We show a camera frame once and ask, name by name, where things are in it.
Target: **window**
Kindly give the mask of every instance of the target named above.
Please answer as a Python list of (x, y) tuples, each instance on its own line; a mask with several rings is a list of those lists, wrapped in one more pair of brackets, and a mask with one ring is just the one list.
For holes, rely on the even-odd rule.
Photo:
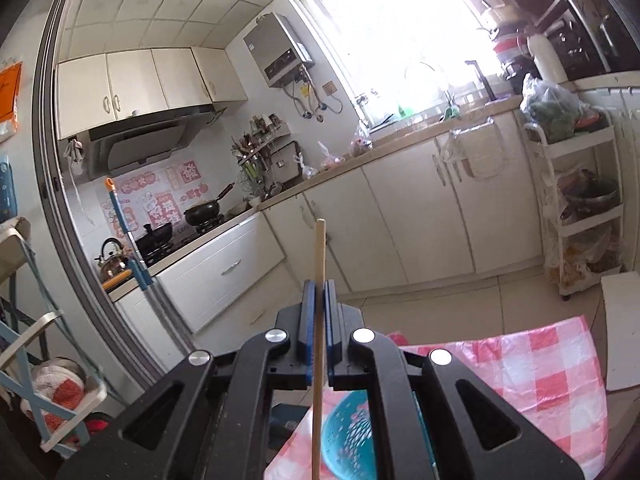
[(369, 128), (476, 89), (500, 65), (466, 0), (299, 0)]

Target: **electrical outlet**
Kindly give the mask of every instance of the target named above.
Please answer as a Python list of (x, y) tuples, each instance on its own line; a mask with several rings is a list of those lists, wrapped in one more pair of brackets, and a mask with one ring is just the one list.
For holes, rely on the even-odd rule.
[(328, 96), (331, 94), (335, 94), (338, 91), (333, 81), (329, 81), (328, 83), (323, 84), (322, 90), (324, 90), (324, 93)]

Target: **range hood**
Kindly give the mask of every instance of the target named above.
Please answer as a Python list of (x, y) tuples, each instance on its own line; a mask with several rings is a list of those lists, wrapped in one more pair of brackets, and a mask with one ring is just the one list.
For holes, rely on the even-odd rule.
[(78, 135), (86, 149), (89, 180), (119, 176), (169, 158), (187, 147), (224, 110), (198, 105), (103, 124)]

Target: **ceiling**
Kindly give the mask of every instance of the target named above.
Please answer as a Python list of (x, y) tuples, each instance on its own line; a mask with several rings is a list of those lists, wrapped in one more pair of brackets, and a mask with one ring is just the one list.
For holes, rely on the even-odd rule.
[(225, 48), (273, 0), (73, 0), (60, 61), (132, 48)]

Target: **white cabinet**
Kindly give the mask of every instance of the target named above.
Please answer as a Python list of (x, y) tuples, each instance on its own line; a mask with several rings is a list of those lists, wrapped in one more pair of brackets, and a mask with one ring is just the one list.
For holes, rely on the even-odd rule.
[(434, 140), (362, 169), (409, 283), (474, 272), (458, 201)]
[(305, 196), (316, 218), (326, 220), (328, 245), (352, 292), (407, 284), (360, 168), (305, 191)]
[(246, 101), (242, 83), (224, 50), (203, 47), (191, 50), (213, 102)]
[(167, 110), (150, 50), (107, 54), (117, 119)]
[(184, 358), (182, 352), (162, 327), (156, 313), (139, 288), (120, 298), (115, 306), (131, 331), (165, 372), (182, 361)]
[[(542, 255), (540, 216), (518, 124), (513, 113), (494, 117), (504, 139), (506, 166), (477, 180), (447, 169), (460, 202), (476, 272), (487, 272)], [(442, 148), (446, 136), (438, 138)]]
[[(302, 194), (293, 196), (264, 211), (269, 225), (287, 255), (289, 267), (299, 286), (314, 279), (314, 217)], [(335, 281), (338, 294), (347, 294), (349, 287), (335, 263), (331, 247), (326, 252), (326, 276)]]
[(252, 336), (273, 328), (278, 311), (301, 298), (284, 263), (279, 264), (196, 334), (196, 346), (213, 355), (237, 350)]
[(211, 104), (190, 48), (154, 48), (151, 52), (169, 108)]
[(56, 71), (60, 139), (116, 120), (104, 54), (61, 63)]
[[(633, 269), (636, 260), (639, 226), (640, 92), (599, 88), (583, 92), (580, 94), (580, 98), (589, 104), (607, 110), (613, 121), (622, 175), (622, 195), (625, 203), (623, 217), (625, 243), (621, 247), (622, 261), (627, 269)], [(617, 175), (607, 176), (617, 179)]]
[(193, 333), (284, 259), (258, 213), (185, 256), (158, 277)]

